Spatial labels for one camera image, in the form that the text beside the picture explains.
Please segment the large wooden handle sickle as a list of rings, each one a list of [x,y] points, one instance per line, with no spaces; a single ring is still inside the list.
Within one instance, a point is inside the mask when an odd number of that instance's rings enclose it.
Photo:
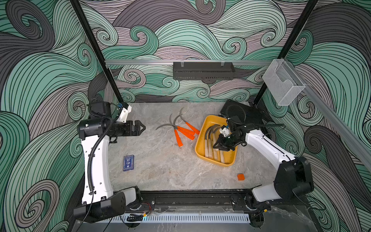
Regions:
[[[210,130],[211,130],[211,127],[210,126],[206,132],[205,132],[205,136],[204,136],[204,149],[205,149],[205,157],[206,158],[212,158],[213,157],[213,152],[212,152],[212,145],[211,145],[211,139],[210,139]]]

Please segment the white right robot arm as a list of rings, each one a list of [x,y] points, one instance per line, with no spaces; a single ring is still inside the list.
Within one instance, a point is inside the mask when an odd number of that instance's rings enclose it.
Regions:
[[[219,115],[226,119],[213,147],[219,151],[235,151],[237,146],[250,145],[265,157],[275,168],[272,183],[251,189],[249,203],[257,207],[259,203],[274,200],[292,200],[314,190],[311,164],[305,157],[296,157],[273,142],[262,128],[261,112],[248,105],[228,100]]]

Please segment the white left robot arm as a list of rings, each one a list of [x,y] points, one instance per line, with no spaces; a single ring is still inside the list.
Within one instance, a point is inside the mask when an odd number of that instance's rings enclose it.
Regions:
[[[138,206],[141,193],[138,187],[115,191],[109,178],[108,148],[111,138],[139,136],[146,127],[139,120],[127,120],[128,104],[118,104],[118,115],[112,116],[111,103],[94,102],[88,105],[89,118],[80,121],[77,131],[85,162],[85,188],[80,206],[74,209],[77,220],[95,223],[121,216],[130,206]]]

